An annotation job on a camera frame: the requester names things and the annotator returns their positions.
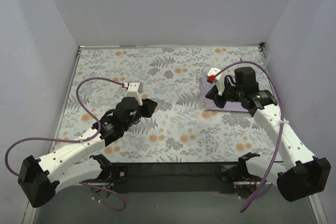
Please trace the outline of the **clear faceted tumbler glass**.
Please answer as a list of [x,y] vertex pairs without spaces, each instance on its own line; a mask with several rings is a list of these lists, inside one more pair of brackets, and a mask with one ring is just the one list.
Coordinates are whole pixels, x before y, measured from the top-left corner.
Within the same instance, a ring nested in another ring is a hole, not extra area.
[[203,86],[207,86],[208,82],[207,82],[207,79],[208,79],[208,72],[210,71],[211,69],[211,66],[205,66],[202,71],[201,71],[201,85]]

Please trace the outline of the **clear wine glass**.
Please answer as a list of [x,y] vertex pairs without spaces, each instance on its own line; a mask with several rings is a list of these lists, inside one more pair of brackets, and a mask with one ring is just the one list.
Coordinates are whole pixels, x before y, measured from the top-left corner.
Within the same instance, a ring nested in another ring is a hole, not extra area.
[[271,58],[271,54],[267,51],[262,51],[261,52],[261,57],[262,57],[262,62],[264,64],[264,66],[267,66],[268,65],[268,62]]

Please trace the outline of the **clear champagne flute glass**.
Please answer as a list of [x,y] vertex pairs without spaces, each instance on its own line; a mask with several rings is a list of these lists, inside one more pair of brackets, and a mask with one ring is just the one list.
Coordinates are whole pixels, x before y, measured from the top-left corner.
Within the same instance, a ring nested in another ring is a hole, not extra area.
[[240,61],[253,61],[253,55],[250,53],[243,53],[241,55]]

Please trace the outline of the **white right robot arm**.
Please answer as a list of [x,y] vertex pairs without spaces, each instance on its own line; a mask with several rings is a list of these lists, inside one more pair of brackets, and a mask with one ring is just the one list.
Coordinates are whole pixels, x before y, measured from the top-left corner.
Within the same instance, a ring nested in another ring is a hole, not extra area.
[[235,75],[223,75],[217,68],[210,68],[207,82],[213,87],[206,98],[218,108],[227,102],[238,102],[264,129],[275,145],[283,165],[263,161],[256,153],[248,153],[238,160],[242,176],[257,176],[261,184],[275,185],[289,202],[324,191],[331,164],[326,158],[318,158],[296,135],[284,119],[280,104],[268,90],[261,90],[252,67],[235,69]]

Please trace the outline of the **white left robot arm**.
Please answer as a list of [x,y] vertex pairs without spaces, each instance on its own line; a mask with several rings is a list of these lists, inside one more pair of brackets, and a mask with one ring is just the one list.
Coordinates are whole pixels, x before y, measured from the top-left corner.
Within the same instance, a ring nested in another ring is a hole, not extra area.
[[141,118],[150,118],[157,105],[151,99],[144,99],[139,105],[135,98],[125,97],[94,123],[78,143],[67,144],[39,158],[32,155],[25,158],[18,184],[31,206],[41,207],[64,188],[87,180],[124,183],[127,167],[114,165],[104,155],[94,153],[123,137]]

